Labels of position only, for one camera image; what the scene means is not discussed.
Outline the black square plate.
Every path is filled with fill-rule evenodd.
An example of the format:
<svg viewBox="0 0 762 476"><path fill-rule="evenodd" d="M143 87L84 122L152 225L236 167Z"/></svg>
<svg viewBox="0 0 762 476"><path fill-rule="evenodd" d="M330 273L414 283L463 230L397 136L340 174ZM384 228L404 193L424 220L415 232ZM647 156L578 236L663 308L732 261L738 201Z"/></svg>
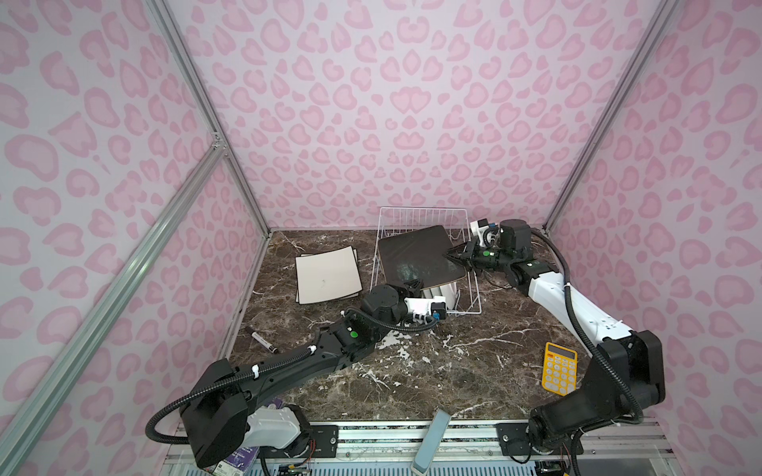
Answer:
<svg viewBox="0 0 762 476"><path fill-rule="evenodd" d="M446 257L450 248L452 241L442 225L382 238L378 252L386 283L402 287L418 280L430 289L460 280L466 270Z"/></svg>

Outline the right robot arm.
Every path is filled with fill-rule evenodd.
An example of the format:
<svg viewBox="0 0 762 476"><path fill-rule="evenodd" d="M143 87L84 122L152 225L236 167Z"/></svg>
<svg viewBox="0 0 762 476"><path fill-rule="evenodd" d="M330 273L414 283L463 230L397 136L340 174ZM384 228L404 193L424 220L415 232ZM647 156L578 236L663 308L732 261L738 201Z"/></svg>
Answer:
<svg viewBox="0 0 762 476"><path fill-rule="evenodd" d="M531 412L525 436L529 448L567 448L577 456L584 434L615 424L642 424L646 409L664 402L659 337L617 321L578 291L566 259L547 236L520 219L500 224L480 220L471 234L470 241L450 248L446 257L469 272L503 274L511 289L575 333L591 357L579 384Z"/></svg>

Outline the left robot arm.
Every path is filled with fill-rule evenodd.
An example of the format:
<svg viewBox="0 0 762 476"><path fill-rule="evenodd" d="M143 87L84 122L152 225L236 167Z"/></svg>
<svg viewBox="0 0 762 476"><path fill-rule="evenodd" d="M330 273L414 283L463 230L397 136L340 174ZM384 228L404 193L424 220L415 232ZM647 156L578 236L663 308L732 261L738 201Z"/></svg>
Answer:
<svg viewBox="0 0 762 476"><path fill-rule="evenodd" d="M416 281L379 285L359 309L346 309L302 346L248 367L234 367L226 359L210 364L192 392L212 390L180 407L196 466L213 466L240 448L250 429L247 418L272 399L371 355L390 331L402 331L413 319L407 299L422 295Z"/></svg>

